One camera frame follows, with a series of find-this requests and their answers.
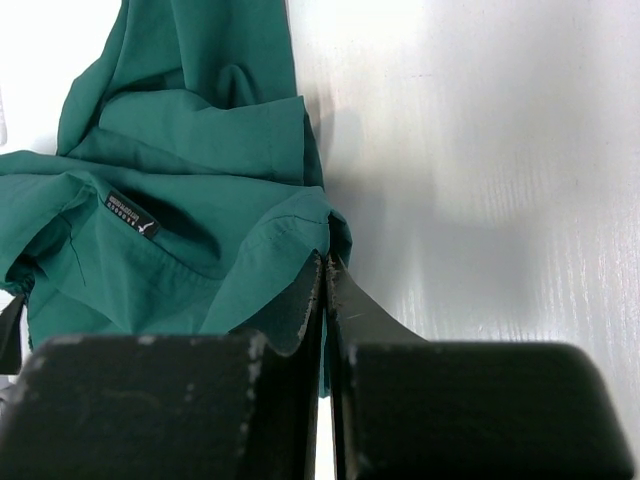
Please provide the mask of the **teal green shorts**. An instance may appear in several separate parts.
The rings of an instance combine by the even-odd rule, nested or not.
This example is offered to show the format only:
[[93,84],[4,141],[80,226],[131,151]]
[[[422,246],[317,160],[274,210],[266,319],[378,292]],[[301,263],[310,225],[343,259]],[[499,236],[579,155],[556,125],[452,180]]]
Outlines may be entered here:
[[313,252],[348,259],[281,1],[125,1],[52,155],[1,158],[1,287],[37,348],[220,334]]

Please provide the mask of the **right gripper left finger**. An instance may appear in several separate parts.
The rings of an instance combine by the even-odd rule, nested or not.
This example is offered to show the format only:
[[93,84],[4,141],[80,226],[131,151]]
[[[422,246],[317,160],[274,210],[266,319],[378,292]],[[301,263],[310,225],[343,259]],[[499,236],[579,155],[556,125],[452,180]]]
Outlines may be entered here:
[[310,479],[323,261],[225,335],[66,335],[1,420],[5,479]]

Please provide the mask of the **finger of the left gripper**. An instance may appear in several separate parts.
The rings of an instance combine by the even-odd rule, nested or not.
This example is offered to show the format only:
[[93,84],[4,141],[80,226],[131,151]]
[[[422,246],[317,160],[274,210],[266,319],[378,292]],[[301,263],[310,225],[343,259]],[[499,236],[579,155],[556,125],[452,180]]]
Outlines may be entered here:
[[21,317],[25,296],[18,295],[0,316],[0,373],[18,373],[22,365]]

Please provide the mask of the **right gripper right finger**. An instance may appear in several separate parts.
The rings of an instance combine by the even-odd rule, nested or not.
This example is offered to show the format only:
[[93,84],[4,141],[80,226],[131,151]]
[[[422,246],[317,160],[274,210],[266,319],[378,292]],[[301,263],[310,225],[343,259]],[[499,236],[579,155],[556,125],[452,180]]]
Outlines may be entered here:
[[326,264],[340,479],[629,479],[633,457],[574,345],[429,341]]

